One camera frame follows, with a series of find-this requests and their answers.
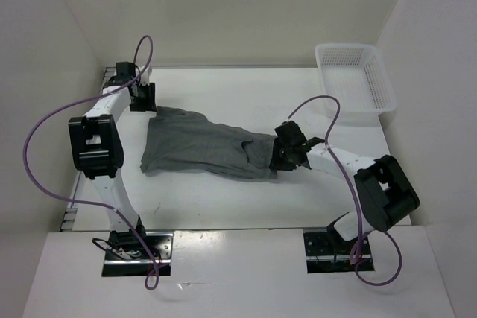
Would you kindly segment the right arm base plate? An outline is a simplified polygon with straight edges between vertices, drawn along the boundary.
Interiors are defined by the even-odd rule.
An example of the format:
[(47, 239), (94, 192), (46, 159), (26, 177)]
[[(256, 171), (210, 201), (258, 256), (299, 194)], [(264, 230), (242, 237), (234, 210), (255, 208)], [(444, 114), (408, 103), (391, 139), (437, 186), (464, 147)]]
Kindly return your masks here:
[(350, 263), (350, 250), (356, 239), (334, 244), (325, 228), (304, 229), (303, 242), (308, 274), (348, 273), (356, 265)]

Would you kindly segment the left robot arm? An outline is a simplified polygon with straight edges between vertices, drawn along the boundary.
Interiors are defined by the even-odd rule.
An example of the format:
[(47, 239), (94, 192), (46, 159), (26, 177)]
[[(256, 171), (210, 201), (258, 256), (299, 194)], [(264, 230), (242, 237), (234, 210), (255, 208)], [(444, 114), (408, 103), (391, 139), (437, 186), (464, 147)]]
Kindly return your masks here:
[(103, 86), (101, 98), (81, 117), (69, 120), (72, 158), (96, 188), (101, 202), (110, 210), (112, 254), (122, 251), (132, 258), (145, 258), (149, 240), (140, 216), (128, 197), (121, 168), (124, 149), (116, 122), (126, 109), (154, 111), (155, 85), (149, 82), (152, 68), (135, 63), (116, 64), (116, 74)]

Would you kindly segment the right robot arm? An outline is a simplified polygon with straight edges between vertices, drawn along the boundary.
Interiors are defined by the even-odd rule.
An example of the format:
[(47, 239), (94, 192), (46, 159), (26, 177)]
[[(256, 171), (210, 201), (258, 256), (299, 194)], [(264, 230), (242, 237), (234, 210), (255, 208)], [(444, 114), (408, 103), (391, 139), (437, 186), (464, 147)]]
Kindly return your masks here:
[(398, 161), (360, 156), (328, 145), (324, 139), (307, 139), (298, 124), (286, 121), (275, 128), (271, 160), (274, 171), (304, 167), (343, 179), (353, 190), (358, 208), (341, 215), (326, 228), (327, 245), (346, 252), (359, 233), (387, 232), (420, 206), (412, 184)]

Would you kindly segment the grey shorts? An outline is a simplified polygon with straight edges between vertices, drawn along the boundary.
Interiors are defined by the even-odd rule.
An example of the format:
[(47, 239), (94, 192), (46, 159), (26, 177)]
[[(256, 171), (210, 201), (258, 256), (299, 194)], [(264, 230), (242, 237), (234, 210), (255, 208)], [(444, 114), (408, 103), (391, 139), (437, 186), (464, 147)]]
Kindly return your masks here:
[(230, 179), (267, 181), (275, 137), (215, 124), (199, 112), (159, 106), (148, 122), (140, 170), (210, 172)]

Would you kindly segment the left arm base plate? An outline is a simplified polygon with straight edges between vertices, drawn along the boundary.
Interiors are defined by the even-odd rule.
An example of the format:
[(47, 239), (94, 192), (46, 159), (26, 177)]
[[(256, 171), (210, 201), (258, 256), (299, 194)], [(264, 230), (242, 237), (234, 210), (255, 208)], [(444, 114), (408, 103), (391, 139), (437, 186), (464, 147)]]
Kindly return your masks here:
[[(94, 238), (94, 242), (104, 251), (102, 277), (146, 277), (147, 274), (152, 273), (153, 262), (142, 246), (127, 251), (110, 239), (106, 241)], [(174, 233), (148, 232), (145, 243), (159, 266), (159, 275), (170, 276)]]

